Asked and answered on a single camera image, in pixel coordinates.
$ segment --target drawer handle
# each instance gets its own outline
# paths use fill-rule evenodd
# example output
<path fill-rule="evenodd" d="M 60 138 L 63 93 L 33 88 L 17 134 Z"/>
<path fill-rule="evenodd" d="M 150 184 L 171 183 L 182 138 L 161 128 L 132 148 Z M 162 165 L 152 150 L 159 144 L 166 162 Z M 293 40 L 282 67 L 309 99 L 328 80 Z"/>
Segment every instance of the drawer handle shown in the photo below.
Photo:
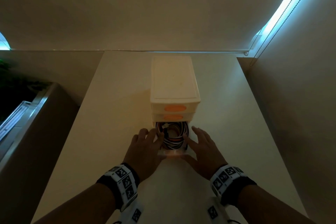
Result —
<path fill-rule="evenodd" d="M 187 107 L 185 105 L 166 105 L 165 111 L 167 112 L 182 112 L 186 110 Z"/>
<path fill-rule="evenodd" d="M 165 120 L 180 120 L 183 119 L 183 116 L 180 114 L 171 114 L 171 115 L 165 115 L 163 118 Z"/>

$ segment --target hand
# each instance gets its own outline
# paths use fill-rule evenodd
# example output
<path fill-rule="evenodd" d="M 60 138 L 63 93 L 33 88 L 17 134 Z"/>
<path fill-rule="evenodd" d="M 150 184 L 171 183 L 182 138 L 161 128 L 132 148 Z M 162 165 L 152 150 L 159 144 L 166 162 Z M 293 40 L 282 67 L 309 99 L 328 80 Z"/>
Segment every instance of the hand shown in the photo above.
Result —
<path fill-rule="evenodd" d="M 181 158 L 188 162 L 198 174 L 210 180 L 218 168 L 227 165 L 227 162 L 207 132 L 194 126 L 191 128 L 197 135 L 198 143 L 191 140 L 185 134 L 183 138 L 196 153 L 197 160 L 190 155 L 182 155 Z"/>
<path fill-rule="evenodd" d="M 156 133 L 157 130 L 155 128 L 149 132 L 146 128 L 140 129 L 139 134 L 133 136 L 131 145 L 123 161 L 136 171 L 139 175 L 140 182 L 151 176 L 160 162 L 165 158 L 165 156 L 158 156 L 164 134 L 161 133 L 154 142 Z"/>

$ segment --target table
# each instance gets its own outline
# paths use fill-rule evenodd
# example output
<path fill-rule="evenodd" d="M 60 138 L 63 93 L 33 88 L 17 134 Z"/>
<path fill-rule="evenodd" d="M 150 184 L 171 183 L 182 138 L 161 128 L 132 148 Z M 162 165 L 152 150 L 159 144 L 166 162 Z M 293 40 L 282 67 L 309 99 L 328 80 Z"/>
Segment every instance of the table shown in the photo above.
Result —
<path fill-rule="evenodd" d="M 229 163 L 306 215 L 234 55 L 106 51 L 33 222 L 121 163 L 133 134 L 152 127 L 149 96 L 153 55 L 191 56 L 201 103 L 190 125 L 206 130 Z M 197 140 L 193 132 L 191 138 Z M 205 201 L 214 194 L 209 182 L 180 159 L 162 161 L 157 171 L 140 184 L 138 193 L 145 208 L 140 224 L 210 223 Z M 228 207 L 227 212 L 246 223 L 235 207 Z M 118 216 L 116 211 L 108 223 Z"/>

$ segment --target bundle of cables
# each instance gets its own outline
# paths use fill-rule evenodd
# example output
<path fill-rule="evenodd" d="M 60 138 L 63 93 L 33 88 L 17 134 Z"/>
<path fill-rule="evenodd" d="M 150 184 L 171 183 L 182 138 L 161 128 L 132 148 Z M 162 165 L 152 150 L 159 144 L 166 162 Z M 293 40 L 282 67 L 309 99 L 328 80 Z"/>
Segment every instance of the bundle of cables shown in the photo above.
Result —
<path fill-rule="evenodd" d="M 181 122 L 157 122 L 156 129 L 164 133 L 164 140 L 162 146 L 168 150 L 175 150 L 182 147 L 184 139 L 183 134 L 189 136 L 188 123 Z"/>

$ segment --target wristband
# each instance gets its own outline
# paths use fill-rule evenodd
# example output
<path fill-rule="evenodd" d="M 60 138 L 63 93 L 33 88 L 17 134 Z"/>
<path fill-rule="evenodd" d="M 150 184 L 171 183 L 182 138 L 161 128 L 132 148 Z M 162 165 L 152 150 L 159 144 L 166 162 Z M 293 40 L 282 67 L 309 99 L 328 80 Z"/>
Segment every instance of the wristband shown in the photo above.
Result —
<path fill-rule="evenodd" d="M 213 192 L 222 205 L 237 205 L 241 190 L 247 185 L 257 185 L 237 167 L 225 165 L 220 167 L 210 179 Z"/>
<path fill-rule="evenodd" d="M 124 211 L 138 196 L 137 186 L 139 176 L 129 165 L 121 164 L 107 171 L 97 180 L 97 183 L 106 185 L 113 193 L 115 198 L 115 208 Z"/>

